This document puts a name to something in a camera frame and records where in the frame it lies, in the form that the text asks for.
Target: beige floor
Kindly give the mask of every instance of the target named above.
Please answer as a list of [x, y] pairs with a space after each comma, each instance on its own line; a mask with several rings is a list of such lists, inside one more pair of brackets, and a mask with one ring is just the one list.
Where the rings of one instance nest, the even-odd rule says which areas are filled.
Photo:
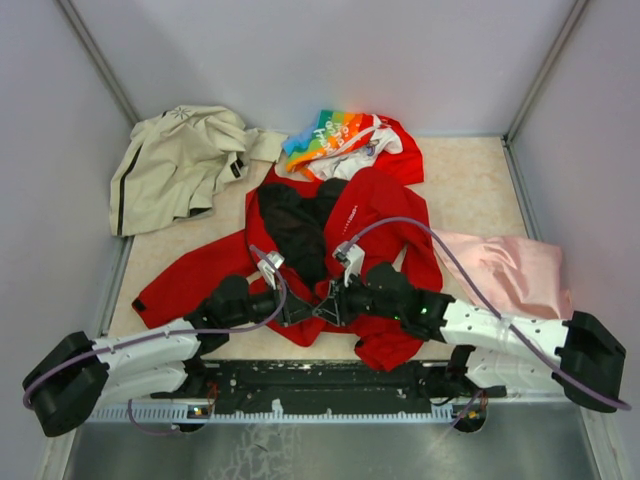
[[[499, 138], [421, 138], [418, 144], [424, 154], [427, 180], [410, 188], [427, 200], [433, 227], [482, 236], [526, 235]], [[146, 329], [131, 302], [178, 257], [243, 228], [244, 216], [231, 212], [244, 211], [245, 194], [258, 186], [268, 167], [254, 163], [247, 179], [218, 195], [214, 205], [225, 208], [213, 216], [135, 238], [110, 336]], [[443, 273], [443, 291], [465, 298], [451, 275], [444, 269]], [[354, 335], [321, 334], [313, 346], [302, 348], [262, 328], [232, 335], [225, 346], [207, 358], [356, 359], [356, 340]], [[448, 359], [450, 352], [448, 345], [429, 342], [416, 358]]]

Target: red shirt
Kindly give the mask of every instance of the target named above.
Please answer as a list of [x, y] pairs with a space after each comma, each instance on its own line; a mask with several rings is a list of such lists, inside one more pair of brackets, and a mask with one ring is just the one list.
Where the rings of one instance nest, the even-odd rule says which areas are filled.
[[[263, 184], [273, 182], [289, 185], [307, 198], [315, 196], [320, 185], [281, 178], [272, 169]], [[247, 195], [245, 230], [182, 256], [140, 293], [134, 301], [134, 309], [149, 328], [164, 325], [194, 310], [225, 276], [249, 276], [255, 272], [254, 261], [257, 259], [251, 258], [248, 245], [253, 244], [265, 252], [277, 250], [264, 228], [254, 193]], [[332, 257], [337, 246], [372, 223], [394, 216], [406, 216], [429, 224], [424, 199], [377, 169], [360, 170], [338, 198], [324, 228], [328, 278], [317, 284], [312, 292], [293, 269], [283, 265], [280, 272], [298, 297], [317, 303], [318, 297], [326, 294], [329, 280], [339, 277], [343, 271]], [[406, 245], [402, 272], [409, 281], [418, 288], [432, 291], [442, 288], [442, 275], [431, 239], [418, 227], [404, 223], [382, 225], [363, 236], [358, 245], [366, 253], [363, 274], [378, 263], [393, 262]], [[250, 287], [252, 293], [263, 292], [266, 288], [262, 279]], [[355, 333], [360, 337], [355, 352], [375, 369], [393, 369], [409, 360], [422, 345], [421, 340], [404, 333], [397, 320], [368, 315], [360, 315], [346, 328], [334, 327], [316, 317], [291, 327], [274, 322], [269, 327], [300, 346], [313, 344], [322, 331]]]

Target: black garment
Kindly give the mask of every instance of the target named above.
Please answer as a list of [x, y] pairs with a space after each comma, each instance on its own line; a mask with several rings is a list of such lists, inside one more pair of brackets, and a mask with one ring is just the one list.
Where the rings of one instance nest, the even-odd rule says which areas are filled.
[[281, 183], [258, 187], [260, 216], [267, 233], [285, 264], [293, 268], [311, 290], [327, 276], [323, 230], [346, 185], [346, 180], [332, 178], [320, 185], [312, 198], [303, 198]]

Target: pink fabric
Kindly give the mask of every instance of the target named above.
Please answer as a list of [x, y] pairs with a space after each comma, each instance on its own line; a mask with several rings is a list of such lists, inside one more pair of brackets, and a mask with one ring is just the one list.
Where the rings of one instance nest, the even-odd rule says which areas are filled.
[[[560, 247], [522, 237], [435, 232], [499, 311], [544, 319], [571, 318], [570, 292], [560, 288]], [[484, 306], [437, 242], [433, 245], [470, 301]]]

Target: white cloth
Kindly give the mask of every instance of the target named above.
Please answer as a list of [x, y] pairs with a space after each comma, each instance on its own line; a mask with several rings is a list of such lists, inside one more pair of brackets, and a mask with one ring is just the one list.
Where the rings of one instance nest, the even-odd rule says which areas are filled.
[[364, 147], [346, 155], [314, 160], [307, 168], [322, 181], [330, 178], [351, 180], [358, 170], [373, 165], [380, 152], [402, 153], [402, 140], [392, 128], [382, 125], [377, 115], [373, 116], [373, 128], [375, 130]]
[[138, 123], [111, 180], [111, 232], [129, 236], [212, 212], [250, 160], [275, 162], [286, 135], [245, 130], [224, 107], [179, 106]]

